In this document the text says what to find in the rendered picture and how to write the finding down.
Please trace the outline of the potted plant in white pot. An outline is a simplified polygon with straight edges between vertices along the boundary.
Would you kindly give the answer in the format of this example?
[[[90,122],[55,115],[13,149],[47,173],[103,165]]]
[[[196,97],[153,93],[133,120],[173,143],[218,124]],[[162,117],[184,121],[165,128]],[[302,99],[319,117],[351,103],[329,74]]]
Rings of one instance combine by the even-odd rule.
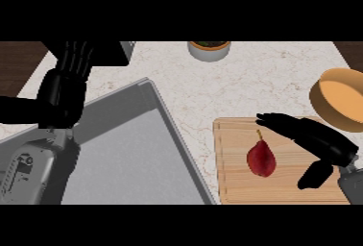
[[[207,47],[195,41],[187,42],[189,53],[202,62],[217,62],[226,58],[230,52],[232,43],[226,41],[220,46]]]

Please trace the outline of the red pear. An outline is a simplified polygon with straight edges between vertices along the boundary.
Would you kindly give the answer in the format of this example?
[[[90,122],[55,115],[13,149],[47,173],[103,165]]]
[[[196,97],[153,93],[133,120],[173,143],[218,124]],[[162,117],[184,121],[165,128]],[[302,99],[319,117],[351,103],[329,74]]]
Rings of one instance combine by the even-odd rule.
[[[257,131],[257,134],[258,137],[263,136],[261,131]],[[257,176],[267,178],[273,174],[276,168],[276,160],[270,146],[263,138],[260,138],[254,147],[248,151],[246,163],[251,172]]]

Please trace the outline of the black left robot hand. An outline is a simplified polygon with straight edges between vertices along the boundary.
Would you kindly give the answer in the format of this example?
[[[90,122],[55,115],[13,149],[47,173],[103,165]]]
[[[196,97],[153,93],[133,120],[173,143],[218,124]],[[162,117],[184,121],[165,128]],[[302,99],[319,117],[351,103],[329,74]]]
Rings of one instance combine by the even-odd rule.
[[[66,41],[55,68],[47,72],[34,99],[0,96],[0,123],[37,124],[40,129],[71,129],[86,102],[93,45]]]

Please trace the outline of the large grey tray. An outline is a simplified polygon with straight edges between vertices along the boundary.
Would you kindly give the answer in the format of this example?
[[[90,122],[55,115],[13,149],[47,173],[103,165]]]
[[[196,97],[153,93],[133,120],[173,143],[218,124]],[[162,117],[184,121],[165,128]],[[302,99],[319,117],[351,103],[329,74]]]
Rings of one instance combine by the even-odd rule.
[[[63,204],[214,203],[152,80],[90,101],[72,131],[81,152]],[[0,184],[19,146],[52,136],[31,127],[0,140]]]

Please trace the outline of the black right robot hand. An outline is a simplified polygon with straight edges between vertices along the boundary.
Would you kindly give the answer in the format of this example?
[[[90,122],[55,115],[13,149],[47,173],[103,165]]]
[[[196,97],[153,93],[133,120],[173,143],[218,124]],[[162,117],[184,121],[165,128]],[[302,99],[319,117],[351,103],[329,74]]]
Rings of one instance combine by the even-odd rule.
[[[333,166],[347,167],[357,159],[359,146],[326,125],[283,113],[258,113],[257,124],[288,137],[316,157],[298,180],[298,189],[320,188]]]

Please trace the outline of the dark appliance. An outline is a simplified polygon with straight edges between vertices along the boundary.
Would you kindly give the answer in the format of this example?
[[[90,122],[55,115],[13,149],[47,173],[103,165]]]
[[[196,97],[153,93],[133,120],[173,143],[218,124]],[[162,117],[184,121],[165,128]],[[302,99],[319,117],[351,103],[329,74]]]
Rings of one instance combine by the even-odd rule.
[[[127,66],[134,41],[102,40],[93,45],[90,61],[93,66]]]

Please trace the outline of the wooden cutting board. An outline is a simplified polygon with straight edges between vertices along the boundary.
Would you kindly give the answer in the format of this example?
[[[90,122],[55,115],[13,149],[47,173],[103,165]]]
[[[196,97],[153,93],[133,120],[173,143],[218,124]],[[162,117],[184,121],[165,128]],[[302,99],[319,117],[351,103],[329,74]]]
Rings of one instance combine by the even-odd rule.
[[[286,137],[255,124],[255,117],[217,118],[212,123],[218,195],[223,204],[347,205],[338,186],[339,168],[319,189],[298,189],[317,157]],[[276,169],[267,178],[248,167],[246,154],[260,138],[269,143]]]

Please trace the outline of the orange pot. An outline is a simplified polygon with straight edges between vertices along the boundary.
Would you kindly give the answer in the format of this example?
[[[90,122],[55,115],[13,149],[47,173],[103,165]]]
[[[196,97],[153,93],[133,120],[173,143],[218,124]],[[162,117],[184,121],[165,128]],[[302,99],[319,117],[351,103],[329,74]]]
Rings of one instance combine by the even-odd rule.
[[[308,99],[320,118],[333,127],[363,133],[363,72],[328,69],[311,86]]]

